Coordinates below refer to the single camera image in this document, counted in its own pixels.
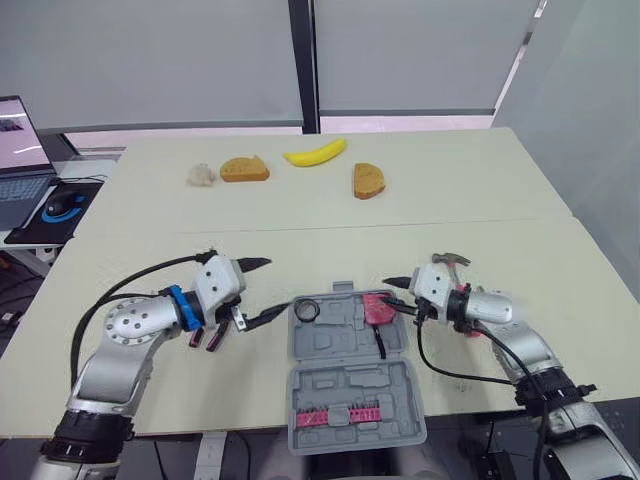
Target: mouse pad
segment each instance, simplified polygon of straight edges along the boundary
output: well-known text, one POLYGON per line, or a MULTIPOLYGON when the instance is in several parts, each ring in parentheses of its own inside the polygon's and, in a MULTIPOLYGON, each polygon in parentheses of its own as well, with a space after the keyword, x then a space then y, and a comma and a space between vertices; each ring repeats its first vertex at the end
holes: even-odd
POLYGON ((52 217, 45 212, 43 204, 24 228, 14 228, 5 243, 66 243, 73 237, 73 231, 87 211, 102 186, 101 183, 61 183, 51 195, 73 192, 71 209, 52 217))

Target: bread slice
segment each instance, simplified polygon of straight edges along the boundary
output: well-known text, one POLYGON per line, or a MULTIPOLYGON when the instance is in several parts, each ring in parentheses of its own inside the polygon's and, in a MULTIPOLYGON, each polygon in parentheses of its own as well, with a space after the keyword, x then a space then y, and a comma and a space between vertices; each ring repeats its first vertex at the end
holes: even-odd
POLYGON ((384 175, 375 165, 356 163, 353 174, 353 194, 361 199, 375 197, 384 190, 384 175))
POLYGON ((269 178, 269 169, 257 155, 235 157, 220 167, 220 176, 225 182, 255 182, 269 178))

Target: gray plastic case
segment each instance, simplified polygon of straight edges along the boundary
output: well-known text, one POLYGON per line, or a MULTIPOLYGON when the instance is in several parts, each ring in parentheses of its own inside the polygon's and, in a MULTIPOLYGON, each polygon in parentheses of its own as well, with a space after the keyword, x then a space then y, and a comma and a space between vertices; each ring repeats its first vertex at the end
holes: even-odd
POLYGON ((373 328, 364 321, 362 295, 336 282, 334 293, 296 297, 315 300, 320 313, 301 322, 289 309, 289 351, 299 361, 289 376, 289 450, 296 455, 369 450, 423 443, 427 427, 416 376, 400 353, 407 346, 401 314, 379 325, 387 359, 382 360, 373 328), (350 424, 348 408, 377 402, 381 421, 350 424), (329 425, 296 429, 296 413, 327 409, 329 425))

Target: laptop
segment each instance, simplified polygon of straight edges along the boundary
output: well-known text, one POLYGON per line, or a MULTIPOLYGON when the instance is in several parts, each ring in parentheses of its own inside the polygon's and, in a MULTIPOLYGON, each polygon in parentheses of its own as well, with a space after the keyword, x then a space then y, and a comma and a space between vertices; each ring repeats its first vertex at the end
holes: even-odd
POLYGON ((20 97, 0 97, 0 230, 21 226, 55 176, 20 97))

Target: laptop keyboard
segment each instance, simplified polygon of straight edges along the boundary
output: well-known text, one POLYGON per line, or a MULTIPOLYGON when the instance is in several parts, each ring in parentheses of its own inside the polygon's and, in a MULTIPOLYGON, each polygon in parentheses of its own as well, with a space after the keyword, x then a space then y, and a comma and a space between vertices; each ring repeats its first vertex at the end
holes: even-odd
POLYGON ((30 200, 38 194, 42 186, 48 181, 48 177, 0 181, 0 202, 30 200))

